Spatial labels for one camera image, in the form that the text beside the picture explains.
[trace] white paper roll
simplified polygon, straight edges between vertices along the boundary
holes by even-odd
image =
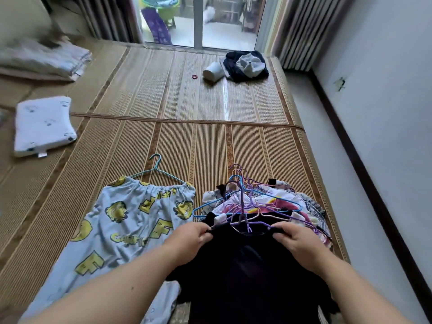
[[[225,76],[225,72],[219,62],[211,63],[202,73],[205,79],[214,82]]]

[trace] bamboo mat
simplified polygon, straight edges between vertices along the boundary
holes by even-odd
[[[208,85],[200,76],[218,53],[78,39],[93,52],[72,84],[0,78],[0,306],[27,306],[101,188],[122,174],[160,168],[214,190],[240,163],[259,181],[277,178],[316,199],[328,212],[335,253],[348,260],[321,176],[276,58],[267,81]],[[48,157],[12,158],[13,108],[25,99],[67,95],[78,140]],[[151,184],[172,185],[152,174]]]

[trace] hand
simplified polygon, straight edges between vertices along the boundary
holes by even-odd
[[[170,248],[177,258],[177,266],[190,262],[198,250],[213,239],[213,235],[206,233],[210,229],[206,223],[186,223],[176,228],[164,241],[164,246]]]
[[[279,222],[272,226],[284,230],[285,234],[274,233],[273,238],[287,248],[295,260],[305,269],[322,276],[328,259],[336,257],[309,228],[290,222]]]

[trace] forearm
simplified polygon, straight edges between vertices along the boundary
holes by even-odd
[[[336,256],[327,258],[323,263],[321,276],[348,324],[411,323],[350,264]]]
[[[176,265],[173,252],[159,247],[91,280],[27,323],[139,323]]]

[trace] sliding glass door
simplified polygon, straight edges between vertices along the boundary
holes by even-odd
[[[140,0],[143,39],[183,47],[254,50],[274,0]]]

